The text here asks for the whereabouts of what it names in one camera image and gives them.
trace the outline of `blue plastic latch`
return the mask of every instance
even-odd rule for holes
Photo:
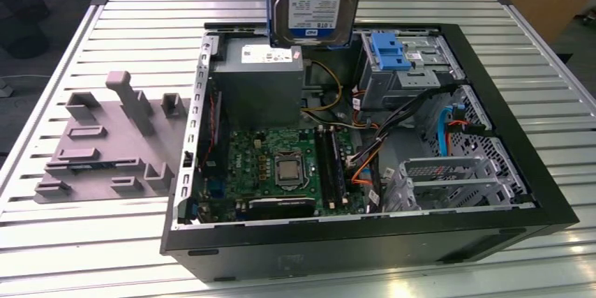
[[[382,70],[410,70],[412,64],[403,55],[403,44],[395,33],[372,33],[372,49],[379,57]]]

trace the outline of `metal slats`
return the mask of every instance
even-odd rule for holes
[[[536,37],[494,0],[362,0],[358,20],[462,25],[582,223],[514,245],[478,264],[207,286],[159,254],[167,198],[39,205],[31,197],[46,156],[67,125],[70,114],[59,104],[70,94],[91,91],[98,99],[115,99],[104,89],[104,75],[122,69],[132,73],[132,86],[148,96],[166,92],[190,96],[204,23],[264,22],[264,2],[111,0],[88,19],[94,29],[82,34],[83,42],[2,195],[11,201],[0,202],[0,251],[10,251],[0,253],[0,264],[15,266],[0,269],[0,295],[38,297],[44,292],[60,298],[122,297],[204,290],[203,294],[212,295],[210,289],[226,297],[548,297],[556,296],[554,292],[574,297],[578,292],[594,292],[594,106],[584,103],[570,78],[544,58],[534,44]]]

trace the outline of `floor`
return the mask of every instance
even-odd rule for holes
[[[6,78],[6,76],[50,76],[54,73],[90,1],[46,0],[52,14],[40,25],[50,37],[51,48],[40,57],[28,60],[12,59],[0,49],[0,80],[4,78],[15,90],[12,97],[0,98],[0,164],[4,160],[3,153],[11,151],[48,81],[44,77]],[[584,27],[580,21],[571,22],[552,47],[559,53],[574,53],[568,63],[570,69],[592,95],[596,95],[596,76],[594,76],[596,74],[596,24]]]

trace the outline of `ram slot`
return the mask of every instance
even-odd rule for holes
[[[334,131],[334,126],[328,132],[332,143],[332,178],[335,181],[335,201],[339,204],[346,205],[348,203],[348,195],[346,191],[346,178],[344,178],[344,163],[342,162],[342,154],[339,151],[338,135]]]
[[[335,194],[335,178],[332,161],[332,143],[328,131],[323,127],[315,129],[316,164],[319,165],[320,192],[323,204],[328,209],[335,209],[338,195]]]

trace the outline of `hard drive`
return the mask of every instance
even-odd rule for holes
[[[347,47],[358,0],[267,0],[272,47]]]

